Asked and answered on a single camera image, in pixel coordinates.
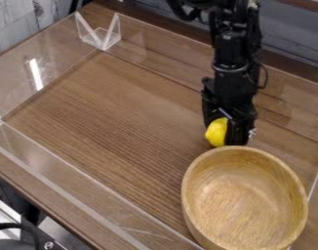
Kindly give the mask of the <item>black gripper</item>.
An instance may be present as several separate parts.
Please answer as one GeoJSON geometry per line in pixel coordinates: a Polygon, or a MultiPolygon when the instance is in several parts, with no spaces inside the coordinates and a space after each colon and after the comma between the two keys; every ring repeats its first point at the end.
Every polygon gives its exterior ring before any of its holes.
{"type": "Polygon", "coordinates": [[[257,119],[253,98],[257,92],[257,84],[249,76],[202,78],[205,126],[209,126],[218,118],[229,118],[227,146],[245,146],[253,135],[257,119]]]}

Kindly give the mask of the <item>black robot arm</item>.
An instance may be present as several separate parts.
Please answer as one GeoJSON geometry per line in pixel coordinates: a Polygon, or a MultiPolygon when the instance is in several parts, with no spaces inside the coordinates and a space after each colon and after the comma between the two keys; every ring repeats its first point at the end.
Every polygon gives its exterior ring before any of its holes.
{"type": "Polygon", "coordinates": [[[259,0],[167,0],[183,21],[209,24],[214,75],[202,79],[205,138],[214,147],[243,146],[255,133],[254,96],[268,85],[259,61],[259,0]]]}

